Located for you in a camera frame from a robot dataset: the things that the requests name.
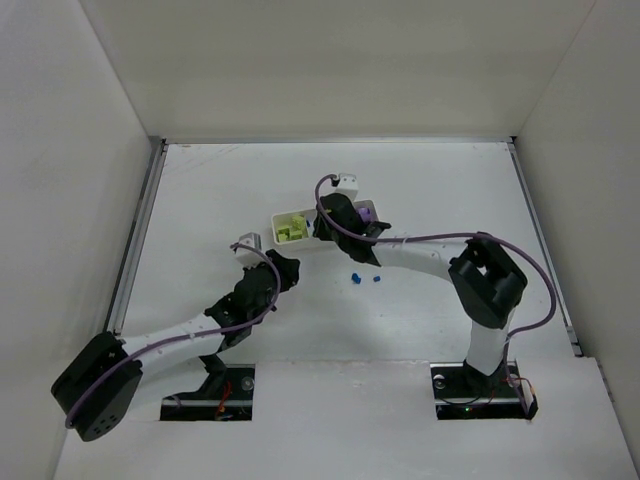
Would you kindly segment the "purple rounded lego brick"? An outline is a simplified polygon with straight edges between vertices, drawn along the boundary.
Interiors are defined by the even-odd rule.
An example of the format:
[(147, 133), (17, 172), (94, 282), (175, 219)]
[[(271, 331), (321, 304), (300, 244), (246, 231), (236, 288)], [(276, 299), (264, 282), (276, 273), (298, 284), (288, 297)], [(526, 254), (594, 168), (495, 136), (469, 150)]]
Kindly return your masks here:
[(359, 208), (358, 214), (364, 223), (371, 223), (374, 221), (374, 215), (372, 211), (367, 207)]

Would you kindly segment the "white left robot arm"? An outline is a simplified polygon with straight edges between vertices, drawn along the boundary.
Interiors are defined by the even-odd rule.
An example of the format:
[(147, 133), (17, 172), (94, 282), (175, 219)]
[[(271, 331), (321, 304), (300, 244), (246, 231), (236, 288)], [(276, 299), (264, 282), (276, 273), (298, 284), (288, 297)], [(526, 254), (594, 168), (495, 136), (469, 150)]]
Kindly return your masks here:
[(95, 335), (51, 386), (65, 427), (91, 442), (121, 422), (136, 394), (154, 377), (192, 359), (213, 360), (244, 341), (295, 287), (301, 262), (274, 249), (247, 249), (258, 263), (245, 267), (233, 290), (196, 317), (134, 337)]

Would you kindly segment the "green two-stud lego brick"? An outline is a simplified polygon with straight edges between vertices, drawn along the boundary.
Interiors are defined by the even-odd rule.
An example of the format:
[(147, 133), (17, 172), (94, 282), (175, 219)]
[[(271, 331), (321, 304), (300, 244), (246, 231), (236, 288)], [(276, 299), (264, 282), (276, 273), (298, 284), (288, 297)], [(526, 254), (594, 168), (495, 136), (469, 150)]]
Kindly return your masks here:
[(276, 234), (279, 242), (286, 242), (290, 240), (290, 229), (288, 227), (278, 228), (276, 230)]

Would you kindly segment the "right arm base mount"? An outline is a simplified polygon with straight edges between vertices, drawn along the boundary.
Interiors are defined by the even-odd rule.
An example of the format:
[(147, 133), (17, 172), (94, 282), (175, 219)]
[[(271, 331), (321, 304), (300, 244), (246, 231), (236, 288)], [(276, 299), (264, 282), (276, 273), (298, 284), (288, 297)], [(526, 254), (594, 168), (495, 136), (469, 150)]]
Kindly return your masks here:
[(539, 411), (535, 389), (516, 362), (491, 377), (473, 373), (463, 363), (436, 363), (430, 376), (438, 420), (531, 421)]

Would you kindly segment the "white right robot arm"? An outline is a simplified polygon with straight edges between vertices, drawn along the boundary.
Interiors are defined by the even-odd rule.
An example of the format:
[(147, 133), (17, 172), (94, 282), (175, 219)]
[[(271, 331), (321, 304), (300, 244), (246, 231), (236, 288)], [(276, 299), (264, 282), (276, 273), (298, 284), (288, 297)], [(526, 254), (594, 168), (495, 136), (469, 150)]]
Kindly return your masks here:
[(313, 235), (335, 243), (352, 260), (427, 274), (453, 285), (471, 320), (462, 372), (470, 396), (490, 394), (504, 373), (508, 327), (528, 280), (496, 242), (472, 238), (404, 240), (389, 223), (365, 221), (341, 193), (319, 196)]

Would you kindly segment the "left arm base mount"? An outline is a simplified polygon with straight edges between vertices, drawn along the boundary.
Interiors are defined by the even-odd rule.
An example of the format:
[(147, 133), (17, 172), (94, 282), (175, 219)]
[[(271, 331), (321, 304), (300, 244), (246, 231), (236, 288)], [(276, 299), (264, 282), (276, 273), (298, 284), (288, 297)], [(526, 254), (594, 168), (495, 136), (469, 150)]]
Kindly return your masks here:
[(244, 422), (253, 416), (254, 364), (225, 364), (217, 355), (200, 357), (207, 377), (196, 390), (162, 400), (164, 422)]

